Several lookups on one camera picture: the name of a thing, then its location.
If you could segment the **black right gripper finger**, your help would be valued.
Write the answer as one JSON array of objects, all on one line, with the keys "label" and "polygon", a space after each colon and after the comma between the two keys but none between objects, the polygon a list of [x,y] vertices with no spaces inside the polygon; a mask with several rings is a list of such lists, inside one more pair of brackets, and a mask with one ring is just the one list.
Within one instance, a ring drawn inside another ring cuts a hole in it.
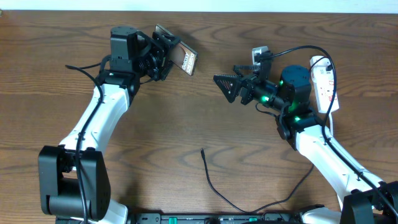
[{"label": "black right gripper finger", "polygon": [[234,65],[233,67],[233,71],[235,72],[235,74],[239,75],[240,77],[243,77],[243,73],[241,72],[241,70],[252,70],[252,71],[256,71],[256,70],[260,70],[262,67],[260,65]]},{"label": "black right gripper finger", "polygon": [[233,103],[243,87],[243,77],[239,75],[215,75],[213,81],[229,103]]}]

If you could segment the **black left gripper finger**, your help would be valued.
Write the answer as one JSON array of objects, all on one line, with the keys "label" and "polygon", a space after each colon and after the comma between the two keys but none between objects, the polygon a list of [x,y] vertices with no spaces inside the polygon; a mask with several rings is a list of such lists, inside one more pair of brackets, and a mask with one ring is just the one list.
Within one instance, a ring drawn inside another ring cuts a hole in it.
[{"label": "black left gripper finger", "polygon": [[167,63],[162,67],[162,71],[160,73],[160,80],[164,81],[168,74],[170,73],[172,67],[173,67],[173,62],[171,60],[168,60]]},{"label": "black left gripper finger", "polygon": [[152,38],[165,50],[173,50],[181,41],[179,36],[153,32]]}]

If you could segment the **Galaxy S25 Ultra smartphone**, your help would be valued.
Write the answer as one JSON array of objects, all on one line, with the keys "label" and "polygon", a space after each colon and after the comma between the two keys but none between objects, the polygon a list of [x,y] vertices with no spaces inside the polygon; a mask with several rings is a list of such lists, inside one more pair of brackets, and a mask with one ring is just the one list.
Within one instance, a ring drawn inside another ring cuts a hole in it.
[{"label": "Galaxy S25 Ultra smartphone", "polygon": [[[155,32],[173,35],[169,30],[160,24],[155,26]],[[173,50],[164,50],[164,56],[162,58],[164,60],[162,62],[162,67],[167,63],[168,60],[171,60],[174,65],[180,68],[187,75],[193,76],[198,59],[198,53],[186,43],[180,41],[180,43]]]}]

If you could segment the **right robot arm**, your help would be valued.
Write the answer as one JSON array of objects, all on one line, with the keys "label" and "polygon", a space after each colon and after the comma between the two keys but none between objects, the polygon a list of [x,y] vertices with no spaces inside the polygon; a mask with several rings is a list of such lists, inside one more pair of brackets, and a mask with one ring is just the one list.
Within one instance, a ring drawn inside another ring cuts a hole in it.
[{"label": "right robot arm", "polygon": [[285,67],[278,83],[269,80],[274,54],[252,50],[251,65],[237,65],[233,75],[213,80],[229,102],[256,101],[275,118],[280,137],[306,157],[332,186],[340,211],[323,205],[291,215],[297,223],[396,223],[397,183],[387,183],[362,166],[333,136],[331,113],[339,108],[336,70],[322,50],[310,67]]}]

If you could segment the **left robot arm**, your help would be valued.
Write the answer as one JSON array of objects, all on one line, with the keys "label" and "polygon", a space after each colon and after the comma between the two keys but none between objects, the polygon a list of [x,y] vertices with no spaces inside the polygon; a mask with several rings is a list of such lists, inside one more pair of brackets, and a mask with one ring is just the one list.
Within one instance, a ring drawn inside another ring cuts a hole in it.
[{"label": "left robot arm", "polygon": [[40,204],[57,223],[127,223],[127,206],[111,198],[104,154],[141,85],[165,80],[180,37],[157,26],[152,35],[113,27],[111,52],[98,64],[93,96],[70,134],[38,156]]}]

